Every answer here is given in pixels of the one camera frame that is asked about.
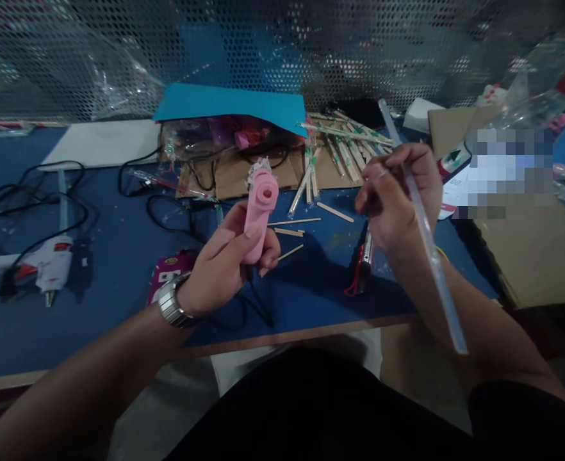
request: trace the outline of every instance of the blue table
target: blue table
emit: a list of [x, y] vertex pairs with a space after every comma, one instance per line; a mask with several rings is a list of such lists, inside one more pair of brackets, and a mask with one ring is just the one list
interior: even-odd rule
[[[0, 185], [16, 182], [27, 167], [41, 163], [63, 133], [63, 129], [39, 129], [26, 138], [0, 138]], [[76, 175], [67, 173], [69, 183]], [[116, 177], [116, 168], [86, 172], [78, 195], [88, 204], [90, 217], [81, 229], [70, 233], [75, 240], [74, 263], [69, 283], [58, 293], [54, 305], [46, 309], [44, 296], [33, 284], [23, 287], [8, 302], [0, 301], [0, 387], [36, 380], [43, 371], [139, 311], [146, 303], [156, 260], [181, 248], [201, 247], [185, 234], [159, 230], [145, 213], [146, 197], [119, 196]], [[42, 189], [58, 190], [57, 175], [46, 174]], [[301, 240], [279, 236], [283, 252], [300, 243], [305, 247], [281, 261], [265, 280], [256, 282], [274, 313], [274, 328], [264, 325], [250, 309], [242, 323], [242, 308], [233, 300], [216, 313], [216, 319], [230, 330], [202, 323], [185, 345], [187, 354], [282, 343], [411, 319], [413, 306], [379, 254], [375, 256], [375, 277], [369, 293], [357, 298], [343, 294], [352, 278], [349, 266], [365, 223], [353, 211], [354, 196], [354, 190], [322, 194], [325, 203], [355, 218], [354, 223], [317, 207], [300, 206], [296, 219], [322, 220], [286, 226], [304, 229], [306, 235]], [[271, 222], [287, 220], [292, 198], [292, 192], [281, 194]], [[70, 221], [78, 218], [71, 210], [70, 205]], [[164, 203], [155, 208], [161, 216], [171, 215], [169, 225], [186, 225], [186, 215], [174, 210], [173, 205]], [[214, 211], [199, 211], [194, 218], [195, 227], [203, 235], [215, 230]], [[58, 229], [58, 206], [38, 207], [17, 218], [0, 218], [0, 251], [19, 253]], [[465, 277], [490, 298], [496, 297], [449, 221], [438, 224], [435, 239]]]

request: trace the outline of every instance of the white hot glue gun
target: white hot glue gun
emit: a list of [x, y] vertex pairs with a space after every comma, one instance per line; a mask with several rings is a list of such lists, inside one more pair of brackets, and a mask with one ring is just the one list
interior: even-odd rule
[[[73, 239], [68, 236], [58, 236], [46, 240], [44, 244], [32, 253], [27, 253], [18, 261], [19, 271], [16, 280], [37, 272], [37, 285], [45, 294], [45, 306], [51, 307], [57, 290], [67, 283], [71, 267], [71, 247]], [[0, 274], [12, 267], [19, 255], [0, 256]]]

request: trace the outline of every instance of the pink hot glue gun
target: pink hot glue gun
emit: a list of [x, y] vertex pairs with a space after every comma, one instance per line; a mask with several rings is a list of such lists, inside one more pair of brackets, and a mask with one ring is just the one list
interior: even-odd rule
[[278, 183], [272, 175], [269, 162], [258, 161], [253, 166], [253, 170], [249, 172], [249, 206], [246, 210], [246, 222], [244, 230], [250, 225], [257, 224], [261, 227], [261, 238], [256, 247], [248, 253], [243, 264], [256, 264], [263, 252], [263, 242], [265, 240], [265, 231], [268, 228], [268, 219], [272, 211], [276, 207], [278, 199]]

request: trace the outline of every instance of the wooden table edge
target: wooden table edge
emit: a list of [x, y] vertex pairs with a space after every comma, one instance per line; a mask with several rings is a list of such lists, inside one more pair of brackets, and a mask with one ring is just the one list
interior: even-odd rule
[[[257, 336], [252, 338], [239, 339], [236, 341], [227, 341], [225, 343], [207, 344], [206, 346], [195, 346], [183, 350], [180, 354], [180, 359], [194, 359], [196, 357], [203, 357], [206, 355], [235, 352], [262, 346], [275, 346], [277, 344], [292, 343], [305, 339], [350, 333], [359, 330], [368, 330], [370, 328], [388, 327], [390, 325], [407, 323], [417, 318], [417, 314], [401, 314], [396, 316], [379, 317], [369, 320], [340, 323], [337, 325], [328, 325], [326, 327], [308, 328], [305, 330], [297, 330], [287, 333]], [[0, 390], [31, 385], [38, 379], [41, 379], [47, 372], [48, 370], [27, 371], [26, 373], [0, 376]]]

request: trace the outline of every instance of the black shirt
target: black shirt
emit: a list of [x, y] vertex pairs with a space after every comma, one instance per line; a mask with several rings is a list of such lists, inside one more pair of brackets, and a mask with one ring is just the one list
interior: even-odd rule
[[565, 402], [555, 396], [525, 384], [488, 382], [473, 390], [468, 410], [473, 436], [360, 365], [294, 348], [242, 378], [167, 460], [230, 454], [259, 460], [565, 459]]

